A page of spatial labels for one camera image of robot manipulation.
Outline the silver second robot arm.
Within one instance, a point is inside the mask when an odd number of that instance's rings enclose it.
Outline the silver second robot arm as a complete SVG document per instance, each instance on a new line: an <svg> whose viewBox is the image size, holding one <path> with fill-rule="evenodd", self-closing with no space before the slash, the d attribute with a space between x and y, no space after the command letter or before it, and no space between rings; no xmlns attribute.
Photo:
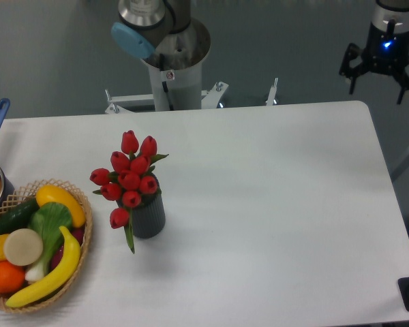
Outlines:
<svg viewBox="0 0 409 327"><path fill-rule="evenodd" d="M367 72L393 77L402 102L409 91L409 1L377 1L365 47L348 45L339 75L350 81L349 94Z"/></svg>

